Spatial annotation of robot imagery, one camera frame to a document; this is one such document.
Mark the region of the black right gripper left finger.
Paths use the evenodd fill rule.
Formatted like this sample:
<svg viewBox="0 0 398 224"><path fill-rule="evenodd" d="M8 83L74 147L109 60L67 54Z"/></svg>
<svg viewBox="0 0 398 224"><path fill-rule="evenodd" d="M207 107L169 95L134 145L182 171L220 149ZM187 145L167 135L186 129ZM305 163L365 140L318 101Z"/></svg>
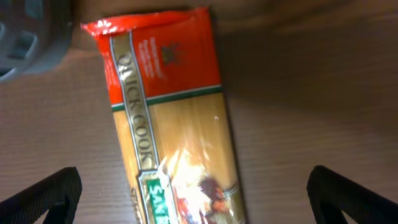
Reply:
<svg viewBox="0 0 398 224"><path fill-rule="evenodd" d="M65 167L1 202L1 223L72 224L82 193L76 167Z"/></svg>

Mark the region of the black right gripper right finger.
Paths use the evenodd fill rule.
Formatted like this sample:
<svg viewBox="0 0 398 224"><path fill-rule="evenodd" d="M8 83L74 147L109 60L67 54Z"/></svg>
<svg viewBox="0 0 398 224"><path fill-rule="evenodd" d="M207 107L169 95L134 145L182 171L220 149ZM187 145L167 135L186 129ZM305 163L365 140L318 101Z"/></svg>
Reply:
<svg viewBox="0 0 398 224"><path fill-rule="evenodd" d="M310 205L318 224L397 223L397 204L339 175L325 166L315 166L307 182Z"/></svg>

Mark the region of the orange spaghetti packet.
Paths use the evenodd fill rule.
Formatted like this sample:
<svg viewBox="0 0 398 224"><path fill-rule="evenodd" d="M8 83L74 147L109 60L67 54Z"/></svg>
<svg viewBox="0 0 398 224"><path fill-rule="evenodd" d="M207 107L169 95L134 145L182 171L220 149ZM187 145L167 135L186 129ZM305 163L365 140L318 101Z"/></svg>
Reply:
<svg viewBox="0 0 398 224"><path fill-rule="evenodd" d="M82 25L103 57L137 223L245 223L209 10Z"/></svg>

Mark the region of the grey plastic slotted basket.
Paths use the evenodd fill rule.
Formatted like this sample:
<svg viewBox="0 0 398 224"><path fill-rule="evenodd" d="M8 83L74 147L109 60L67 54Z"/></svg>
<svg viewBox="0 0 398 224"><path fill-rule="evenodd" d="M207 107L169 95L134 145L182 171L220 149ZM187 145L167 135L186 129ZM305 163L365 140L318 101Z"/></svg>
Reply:
<svg viewBox="0 0 398 224"><path fill-rule="evenodd" d="M1 82L56 67L72 32L71 0L1 0Z"/></svg>

